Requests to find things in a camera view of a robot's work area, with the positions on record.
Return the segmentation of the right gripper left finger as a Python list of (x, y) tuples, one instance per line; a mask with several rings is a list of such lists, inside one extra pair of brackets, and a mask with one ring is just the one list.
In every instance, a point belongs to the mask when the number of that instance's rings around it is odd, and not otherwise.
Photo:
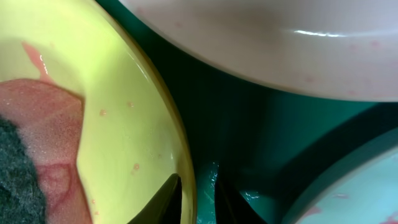
[(128, 224), (180, 224), (182, 214), (182, 181), (172, 174)]

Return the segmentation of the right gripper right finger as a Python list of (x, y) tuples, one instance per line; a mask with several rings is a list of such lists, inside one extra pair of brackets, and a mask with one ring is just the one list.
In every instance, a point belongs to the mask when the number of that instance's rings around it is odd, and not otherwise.
[(217, 224), (267, 224), (222, 174), (217, 176), (214, 198)]

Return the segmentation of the yellow-green plate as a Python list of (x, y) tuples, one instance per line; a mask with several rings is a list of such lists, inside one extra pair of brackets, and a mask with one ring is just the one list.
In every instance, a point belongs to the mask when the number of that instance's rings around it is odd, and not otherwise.
[(192, 160), (167, 87), (94, 1), (1, 2), (1, 83), (29, 79), (79, 98), (76, 168), (91, 223), (129, 223), (164, 182), (182, 181), (180, 223), (195, 223)]

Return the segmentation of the white plate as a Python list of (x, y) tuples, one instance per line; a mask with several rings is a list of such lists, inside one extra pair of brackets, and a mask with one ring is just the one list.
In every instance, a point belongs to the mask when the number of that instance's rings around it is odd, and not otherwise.
[(397, 0), (122, 0), (195, 58), (270, 88), (397, 101)]

